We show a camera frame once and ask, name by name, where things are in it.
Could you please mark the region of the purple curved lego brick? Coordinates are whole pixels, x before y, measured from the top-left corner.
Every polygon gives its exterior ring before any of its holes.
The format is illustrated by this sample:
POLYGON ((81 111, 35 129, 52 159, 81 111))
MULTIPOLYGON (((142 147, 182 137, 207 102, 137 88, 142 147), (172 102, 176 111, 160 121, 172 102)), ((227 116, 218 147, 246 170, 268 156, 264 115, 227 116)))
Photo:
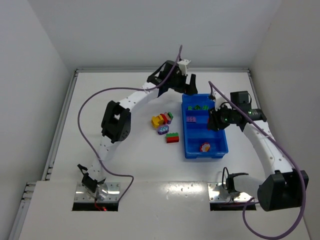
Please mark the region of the purple curved lego brick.
POLYGON ((186 122, 187 123, 196 123, 197 122, 197 118, 195 116, 188 116, 186 118, 186 122))

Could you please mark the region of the red flower lego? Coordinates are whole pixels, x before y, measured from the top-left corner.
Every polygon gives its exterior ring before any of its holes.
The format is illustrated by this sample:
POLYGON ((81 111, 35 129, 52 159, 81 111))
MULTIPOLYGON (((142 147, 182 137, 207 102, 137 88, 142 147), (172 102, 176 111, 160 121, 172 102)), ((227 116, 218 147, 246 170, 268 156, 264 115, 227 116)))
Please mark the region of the red flower lego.
POLYGON ((209 152, 211 149, 211 144, 209 142, 204 142, 200 148, 199 148, 199 151, 202 152, 202 153, 206 153, 206 152, 209 152))

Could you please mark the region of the purple flower lego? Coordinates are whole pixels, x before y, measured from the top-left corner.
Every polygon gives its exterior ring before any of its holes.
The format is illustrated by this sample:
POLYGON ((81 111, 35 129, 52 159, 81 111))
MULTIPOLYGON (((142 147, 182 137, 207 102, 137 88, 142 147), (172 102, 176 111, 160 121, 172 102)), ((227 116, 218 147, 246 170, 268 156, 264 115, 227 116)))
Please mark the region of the purple flower lego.
POLYGON ((167 124, 164 124, 164 125, 160 125, 158 128, 157 128, 157 133, 159 135, 164 135, 164 134, 167 134, 169 132, 169 129, 170 127, 167 125, 167 124))

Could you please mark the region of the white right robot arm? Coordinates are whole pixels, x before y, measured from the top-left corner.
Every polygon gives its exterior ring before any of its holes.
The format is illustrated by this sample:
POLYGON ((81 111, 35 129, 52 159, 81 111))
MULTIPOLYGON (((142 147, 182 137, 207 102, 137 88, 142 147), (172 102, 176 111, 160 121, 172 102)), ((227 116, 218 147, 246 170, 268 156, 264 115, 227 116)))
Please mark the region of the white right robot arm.
POLYGON ((263 111, 252 108, 251 95, 247 91, 232 92, 231 106, 216 91, 208 98, 214 106, 208 110, 207 128, 217 132, 230 125, 239 127, 252 144, 265 174, 265 180, 261 181, 245 172, 229 173, 225 190, 230 194, 249 194, 266 212, 301 207, 309 177, 304 170, 298 171, 276 146, 263 111))

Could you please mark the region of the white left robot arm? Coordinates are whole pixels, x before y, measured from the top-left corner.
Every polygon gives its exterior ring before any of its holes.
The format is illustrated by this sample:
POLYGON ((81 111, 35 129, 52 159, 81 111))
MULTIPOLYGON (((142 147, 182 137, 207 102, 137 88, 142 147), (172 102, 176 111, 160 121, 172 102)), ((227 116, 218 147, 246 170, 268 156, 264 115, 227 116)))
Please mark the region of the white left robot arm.
POLYGON ((128 97, 117 102, 111 100, 107 104, 101 121, 100 146, 93 149, 96 158, 89 168, 78 165, 83 175, 81 183, 92 194, 105 182, 105 173, 113 174, 106 168, 105 162, 113 158, 120 143, 129 136, 131 119, 137 110, 169 89, 181 94, 197 94, 195 74, 186 83, 189 64, 187 59, 167 60, 148 76, 142 87, 132 88, 133 93, 128 97))

